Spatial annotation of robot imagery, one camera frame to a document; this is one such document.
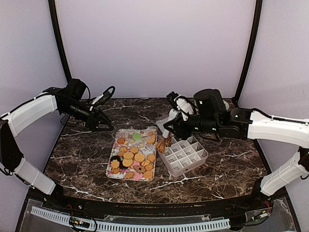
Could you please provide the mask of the metal tongs white handle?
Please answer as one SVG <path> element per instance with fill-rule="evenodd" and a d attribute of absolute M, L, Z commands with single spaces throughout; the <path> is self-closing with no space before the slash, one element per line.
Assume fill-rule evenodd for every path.
<path fill-rule="evenodd" d="M 165 153 L 166 147 L 171 146 L 172 135 L 173 135 L 172 130 L 174 129 L 174 126 L 172 125 L 172 123 L 175 121 L 179 113 L 180 113 L 179 111 L 176 111 L 175 109 L 171 109 L 169 112 L 169 116 L 160 117 L 156 121 L 156 125 L 162 131 L 162 138 L 159 142 L 156 143 L 156 149 L 158 152 Z"/>

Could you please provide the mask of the round sandwich biscuit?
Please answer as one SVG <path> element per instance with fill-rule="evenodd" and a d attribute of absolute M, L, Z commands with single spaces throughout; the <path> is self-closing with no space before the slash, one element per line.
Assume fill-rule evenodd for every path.
<path fill-rule="evenodd" d="M 160 153 L 165 153 L 165 149 L 166 149 L 165 141 L 159 141 L 156 144 L 156 149 Z"/>

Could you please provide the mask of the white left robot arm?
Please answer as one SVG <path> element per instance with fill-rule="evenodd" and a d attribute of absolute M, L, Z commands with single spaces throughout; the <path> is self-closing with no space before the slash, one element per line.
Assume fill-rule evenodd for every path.
<path fill-rule="evenodd" d="M 99 107 L 113 96 L 115 87 L 88 99 L 83 99 L 85 91 L 89 87 L 84 82 L 71 79 L 65 87 L 50 87 L 0 117 L 1 172 L 50 196 L 49 203 L 58 211 L 68 207 L 68 199 L 61 195 L 62 187 L 42 172 L 61 130 L 56 113 L 74 117 L 90 131 L 113 130 Z"/>

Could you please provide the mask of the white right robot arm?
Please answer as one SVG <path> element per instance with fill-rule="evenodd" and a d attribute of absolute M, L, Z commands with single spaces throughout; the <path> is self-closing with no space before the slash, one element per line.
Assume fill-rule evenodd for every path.
<path fill-rule="evenodd" d="M 253 194 L 246 205 L 256 210 L 277 190 L 293 180 L 309 174 L 309 121 L 272 116 L 252 108 L 227 110 L 217 89 L 197 92 L 193 101 L 171 92 L 167 100 L 172 106 L 169 119 L 164 124 L 163 146 L 168 146 L 169 134 L 187 139 L 192 133 L 215 135 L 216 139 L 264 139 L 294 144 L 298 151 L 281 167 L 255 182 Z"/>

